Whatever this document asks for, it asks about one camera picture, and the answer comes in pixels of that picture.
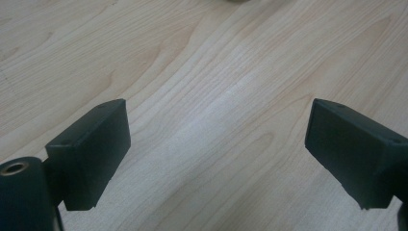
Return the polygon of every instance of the wood grain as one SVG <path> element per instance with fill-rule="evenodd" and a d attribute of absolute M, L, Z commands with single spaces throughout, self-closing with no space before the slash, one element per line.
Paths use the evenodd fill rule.
<path fill-rule="evenodd" d="M 3 0 L 0 160 L 127 99 L 132 147 L 66 230 L 396 230 L 304 148 L 315 97 L 408 137 L 406 0 Z"/>

